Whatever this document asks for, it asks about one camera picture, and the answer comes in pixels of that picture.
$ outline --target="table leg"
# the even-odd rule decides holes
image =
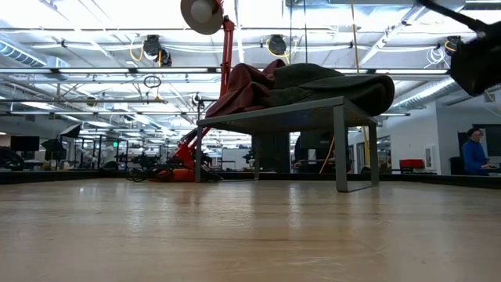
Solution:
[[[336,157],[337,192],[349,192],[346,171],[346,128],[344,127],[344,108],[334,107],[334,149]]]
[[[196,129],[196,162],[195,162],[195,181],[201,182],[202,175],[202,130],[199,126]]]
[[[254,144],[254,180],[259,180],[259,170],[261,159],[261,140],[256,136],[252,136],[252,142]]]
[[[375,124],[369,125],[370,181],[373,185],[379,184],[376,126]]]

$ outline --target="metal table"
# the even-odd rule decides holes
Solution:
[[[247,113],[230,114],[199,120],[196,138],[196,181],[200,182],[200,163],[202,158],[203,128],[239,132],[253,136],[254,147],[258,148],[256,136],[274,132],[299,132],[315,129],[333,128],[336,137],[334,149],[336,158],[336,189],[338,192],[352,192],[348,188],[346,151],[347,127],[369,127],[369,151],[371,184],[379,183],[377,164],[377,120],[368,116],[344,97],[321,99],[311,102],[295,103],[282,107],[255,110]],[[259,150],[254,152],[254,167],[259,168]],[[259,169],[254,171],[254,179],[259,179]]]

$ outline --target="wooden floor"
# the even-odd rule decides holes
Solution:
[[[419,183],[0,186],[0,281],[501,281],[501,192]]]

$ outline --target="person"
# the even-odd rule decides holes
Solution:
[[[488,169],[494,166],[488,164],[484,148],[480,140],[484,136],[478,128],[467,132],[468,141],[463,145],[464,170],[469,175],[488,176]]]

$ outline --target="blue shirt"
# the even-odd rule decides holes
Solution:
[[[482,169],[482,165],[487,164],[484,149],[479,142],[468,140],[463,145],[464,170],[471,175],[488,175],[488,172]]]

